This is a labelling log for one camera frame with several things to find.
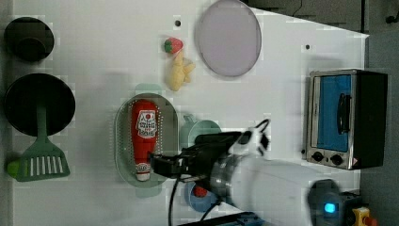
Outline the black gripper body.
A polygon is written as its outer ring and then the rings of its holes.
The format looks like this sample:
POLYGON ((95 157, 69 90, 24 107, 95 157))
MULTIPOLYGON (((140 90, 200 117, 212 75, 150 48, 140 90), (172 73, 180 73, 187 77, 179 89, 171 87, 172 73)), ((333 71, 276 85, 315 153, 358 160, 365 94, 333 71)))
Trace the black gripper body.
POLYGON ((241 135, 241 132, 222 132, 197 136, 195 144, 183 148, 178 155, 182 160, 179 174, 190 175, 198 178, 201 184, 209 184, 215 162, 241 135))

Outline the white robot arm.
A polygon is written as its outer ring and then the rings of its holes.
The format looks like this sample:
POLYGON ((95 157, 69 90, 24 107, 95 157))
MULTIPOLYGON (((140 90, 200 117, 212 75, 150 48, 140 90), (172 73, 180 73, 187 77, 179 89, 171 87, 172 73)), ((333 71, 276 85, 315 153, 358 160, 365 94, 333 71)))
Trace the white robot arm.
POLYGON ((341 226, 344 207, 338 184, 300 164, 268 160, 269 120, 244 132, 199 135, 173 156, 153 154, 153 171, 194 182, 272 226, 341 226))

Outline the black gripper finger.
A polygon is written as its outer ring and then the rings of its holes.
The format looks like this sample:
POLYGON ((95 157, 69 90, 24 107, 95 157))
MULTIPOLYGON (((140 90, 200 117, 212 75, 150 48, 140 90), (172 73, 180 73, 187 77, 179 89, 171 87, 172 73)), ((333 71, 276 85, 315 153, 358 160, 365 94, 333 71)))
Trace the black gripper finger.
POLYGON ((151 166, 156 174, 167 178, 177 178, 182 175, 180 160, 181 157, 178 155, 152 154, 151 166))

